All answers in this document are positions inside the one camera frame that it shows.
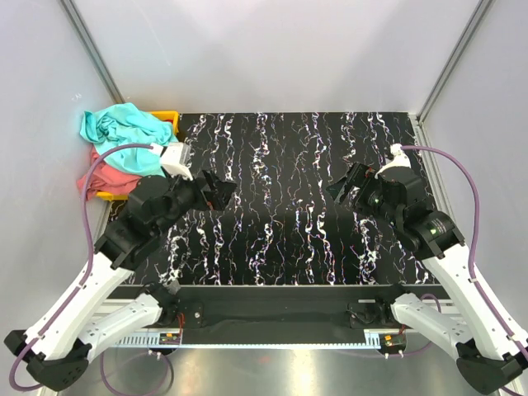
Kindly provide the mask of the teal t-shirt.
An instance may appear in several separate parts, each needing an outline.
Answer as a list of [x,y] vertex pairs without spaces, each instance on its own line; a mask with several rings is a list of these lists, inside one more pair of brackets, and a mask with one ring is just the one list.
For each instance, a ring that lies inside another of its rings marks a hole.
[[[132,103],[96,112],[85,111],[80,135],[92,143],[100,155],[126,144],[167,146],[177,141],[171,123],[141,111]],[[141,177],[163,173],[160,157],[146,148],[122,149],[106,157],[105,162],[118,171]]]

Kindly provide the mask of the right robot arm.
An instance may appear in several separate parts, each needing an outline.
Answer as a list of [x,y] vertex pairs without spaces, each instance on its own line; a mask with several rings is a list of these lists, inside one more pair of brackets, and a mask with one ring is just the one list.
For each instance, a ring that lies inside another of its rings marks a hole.
[[498,301],[479,269],[469,263],[469,246],[445,213],[430,208],[422,179],[410,167],[382,172],[354,163],[327,187],[337,203],[349,193],[356,213],[387,221],[402,246],[441,283],[462,323],[403,292],[386,300],[396,322],[413,328],[446,352],[466,382],[489,395],[527,368],[527,332]]

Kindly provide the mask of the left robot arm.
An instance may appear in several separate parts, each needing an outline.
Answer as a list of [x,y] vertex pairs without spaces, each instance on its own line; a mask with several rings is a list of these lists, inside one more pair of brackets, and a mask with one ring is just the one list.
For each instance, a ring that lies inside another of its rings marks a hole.
[[103,319],[92,317],[116,287],[158,250],[163,236],[181,217],[190,210],[224,210],[236,188],[236,183],[208,171],[191,180],[141,178],[54,306],[27,330],[12,330],[6,336],[6,347],[17,364],[26,363],[35,387],[64,390],[119,340],[149,325],[172,322],[177,316],[177,292],[160,284]]

